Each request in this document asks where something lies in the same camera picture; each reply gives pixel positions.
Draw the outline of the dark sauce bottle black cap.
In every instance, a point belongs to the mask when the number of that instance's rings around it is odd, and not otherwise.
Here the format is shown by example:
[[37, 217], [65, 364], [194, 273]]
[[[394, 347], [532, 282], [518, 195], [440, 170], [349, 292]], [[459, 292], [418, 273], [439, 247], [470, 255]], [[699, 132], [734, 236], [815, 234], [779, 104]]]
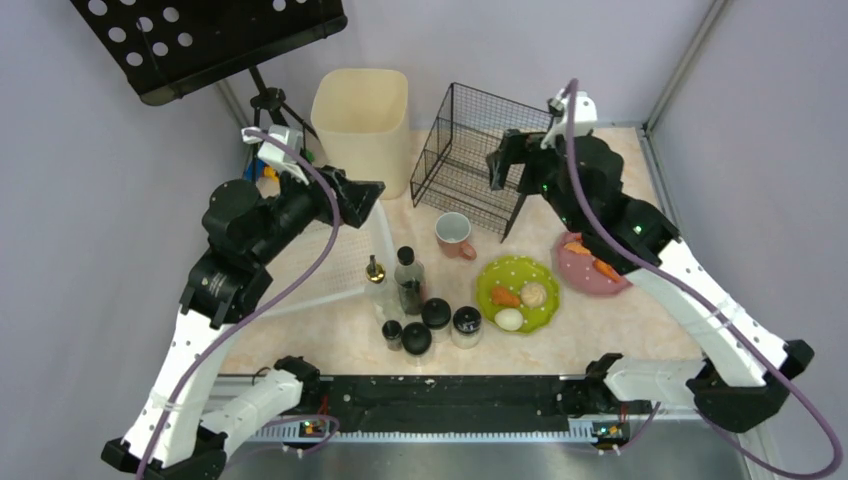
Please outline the dark sauce bottle black cap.
[[394, 280], [405, 314], [419, 315], [426, 302], [425, 270], [412, 247], [402, 246], [398, 249]]

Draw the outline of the clear bottle gold pump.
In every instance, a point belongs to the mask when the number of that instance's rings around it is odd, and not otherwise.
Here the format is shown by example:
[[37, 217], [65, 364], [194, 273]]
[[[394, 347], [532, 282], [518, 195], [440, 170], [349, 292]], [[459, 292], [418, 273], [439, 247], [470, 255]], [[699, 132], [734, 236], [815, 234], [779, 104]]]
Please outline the clear bottle gold pump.
[[365, 273], [367, 277], [365, 293], [371, 301], [377, 323], [383, 325], [389, 320], [402, 322], [405, 314], [397, 296], [397, 287], [374, 254], [369, 256]]

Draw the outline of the spice jar labelled black lid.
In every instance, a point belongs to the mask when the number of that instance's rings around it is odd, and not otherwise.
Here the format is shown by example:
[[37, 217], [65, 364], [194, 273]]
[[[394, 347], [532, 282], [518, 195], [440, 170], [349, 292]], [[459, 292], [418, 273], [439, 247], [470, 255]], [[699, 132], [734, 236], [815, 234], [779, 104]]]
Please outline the spice jar labelled black lid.
[[472, 306], [458, 308], [452, 317], [451, 340], [457, 348], [468, 350], [482, 338], [482, 315]]

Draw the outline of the spice jar round black lid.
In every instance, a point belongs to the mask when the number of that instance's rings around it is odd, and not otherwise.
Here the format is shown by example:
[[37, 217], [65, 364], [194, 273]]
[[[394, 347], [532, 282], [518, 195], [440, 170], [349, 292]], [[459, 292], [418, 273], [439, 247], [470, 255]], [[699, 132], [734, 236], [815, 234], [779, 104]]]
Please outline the spice jar round black lid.
[[443, 342], [451, 334], [452, 309], [442, 298], [430, 298], [421, 308], [422, 323], [429, 329], [434, 342]]

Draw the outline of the yellow toy block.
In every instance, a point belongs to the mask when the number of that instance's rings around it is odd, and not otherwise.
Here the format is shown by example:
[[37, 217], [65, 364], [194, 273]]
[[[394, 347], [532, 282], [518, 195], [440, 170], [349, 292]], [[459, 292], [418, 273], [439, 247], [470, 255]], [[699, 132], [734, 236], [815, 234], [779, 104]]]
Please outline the yellow toy block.
[[267, 178], [269, 181], [278, 181], [279, 180], [279, 172], [275, 170], [271, 166], [264, 166], [262, 170], [262, 177]]

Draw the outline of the fried shrimp piece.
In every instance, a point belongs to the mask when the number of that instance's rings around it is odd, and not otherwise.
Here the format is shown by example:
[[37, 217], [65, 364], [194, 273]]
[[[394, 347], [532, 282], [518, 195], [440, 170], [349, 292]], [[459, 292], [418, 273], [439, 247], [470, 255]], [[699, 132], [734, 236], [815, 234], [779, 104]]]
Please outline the fried shrimp piece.
[[576, 255], [592, 256], [592, 253], [580, 241], [566, 242], [563, 249]]

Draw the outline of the pink floral mug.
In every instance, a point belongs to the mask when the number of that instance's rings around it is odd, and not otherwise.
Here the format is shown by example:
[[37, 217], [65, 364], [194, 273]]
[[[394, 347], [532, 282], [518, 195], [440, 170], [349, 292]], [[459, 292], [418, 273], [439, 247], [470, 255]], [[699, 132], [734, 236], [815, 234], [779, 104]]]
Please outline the pink floral mug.
[[472, 225], [470, 220], [459, 212], [446, 212], [435, 223], [435, 235], [441, 253], [447, 258], [461, 258], [474, 261], [476, 249], [470, 243]]

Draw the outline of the white plastic basket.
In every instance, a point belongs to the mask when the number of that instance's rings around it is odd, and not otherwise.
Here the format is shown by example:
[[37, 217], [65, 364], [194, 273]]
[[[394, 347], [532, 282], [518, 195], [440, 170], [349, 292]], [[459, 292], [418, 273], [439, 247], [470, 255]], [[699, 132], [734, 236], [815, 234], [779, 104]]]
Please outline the white plastic basket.
[[[271, 301], [311, 266], [325, 248], [330, 234], [330, 226], [314, 221], [285, 247], [267, 266], [272, 283], [259, 304]], [[371, 256], [387, 271], [395, 268], [395, 246], [381, 203], [373, 207], [360, 228], [342, 226], [321, 265], [266, 313], [282, 315], [362, 295], [366, 283], [365, 267]]]

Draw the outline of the pink dotted plate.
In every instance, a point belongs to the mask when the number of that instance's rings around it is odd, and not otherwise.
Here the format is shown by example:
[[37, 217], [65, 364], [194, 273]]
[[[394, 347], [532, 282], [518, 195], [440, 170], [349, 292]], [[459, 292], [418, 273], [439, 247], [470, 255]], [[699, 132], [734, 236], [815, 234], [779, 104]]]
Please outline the pink dotted plate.
[[597, 272], [593, 268], [593, 261], [598, 258], [593, 254], [583, 256], [564, 250], [563, 245], [571, 241], [580, 241], [584, 245], [581, 234], [565, 232], [557, 239], [551, 250], [552, 265], [568, 287], [588, 296], [612, 297], [632, 286], [632, 283], [622, 275], [621, 283], [611, 283]]

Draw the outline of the orange fried nugget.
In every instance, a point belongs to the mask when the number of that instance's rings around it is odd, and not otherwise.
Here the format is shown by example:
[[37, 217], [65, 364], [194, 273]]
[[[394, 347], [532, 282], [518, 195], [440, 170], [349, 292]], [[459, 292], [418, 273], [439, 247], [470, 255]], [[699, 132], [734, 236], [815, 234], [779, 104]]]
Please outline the orange fried nugget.
[[517, 309], [522, 301], [518, 294], [507, 287], [495, 285], [490, 290], [490, 299], [493, 305]]

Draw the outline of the white egg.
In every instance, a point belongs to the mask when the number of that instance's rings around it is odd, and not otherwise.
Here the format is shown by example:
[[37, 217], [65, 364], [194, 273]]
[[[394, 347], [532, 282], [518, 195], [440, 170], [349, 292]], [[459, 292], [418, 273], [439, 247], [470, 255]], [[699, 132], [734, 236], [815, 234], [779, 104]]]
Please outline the white egg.
[[504, 331], [518, 331], [525, 324], [522, 312], [517, 308], [504, 308], [494, 316], [496, 325]]

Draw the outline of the small spice jar black lid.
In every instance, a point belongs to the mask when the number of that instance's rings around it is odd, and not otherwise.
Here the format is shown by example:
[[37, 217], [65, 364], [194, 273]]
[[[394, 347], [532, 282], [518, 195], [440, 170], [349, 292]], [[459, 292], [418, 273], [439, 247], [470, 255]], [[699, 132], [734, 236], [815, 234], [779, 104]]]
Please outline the small spice jar black lid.
[[402, 335], [403, 326], [397, 320], [386, 320], [381, 327], [381, 334], [387, 348], [391, 351], [403, 349]]

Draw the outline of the front spice jar black lid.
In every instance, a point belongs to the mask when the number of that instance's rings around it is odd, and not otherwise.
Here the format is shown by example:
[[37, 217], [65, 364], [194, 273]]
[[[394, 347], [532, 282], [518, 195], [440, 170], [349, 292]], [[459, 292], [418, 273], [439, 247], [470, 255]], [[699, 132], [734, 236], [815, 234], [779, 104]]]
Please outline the front spice jar black lid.
[[415, 367], [423, 367], [433, 353], [431, 331], [421, 322], [412, 322], [404, 327], [401, 344], [407, 361]]

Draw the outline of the black perforated music stand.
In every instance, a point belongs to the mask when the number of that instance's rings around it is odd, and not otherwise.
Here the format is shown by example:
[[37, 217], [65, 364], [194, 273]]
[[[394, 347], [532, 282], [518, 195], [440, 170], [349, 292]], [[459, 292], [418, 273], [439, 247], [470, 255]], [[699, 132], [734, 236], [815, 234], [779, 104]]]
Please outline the black perforated music stand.
[[348, 24], [340, 1], [75, 1], [148, 106], [181, 99], [323, 40]]

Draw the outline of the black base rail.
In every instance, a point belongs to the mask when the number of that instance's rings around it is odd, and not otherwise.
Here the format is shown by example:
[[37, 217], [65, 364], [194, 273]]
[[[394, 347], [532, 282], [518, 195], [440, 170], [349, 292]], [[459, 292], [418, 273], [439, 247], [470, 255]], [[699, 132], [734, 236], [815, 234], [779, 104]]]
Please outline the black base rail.
[[313, 445], [317, 413], [337, 418], [338, 443], [625, 443], [651, 413], [621, 402], [598, 379], [565, 375], [326, 375], [285, 422], [261, 425], [254, 442]]

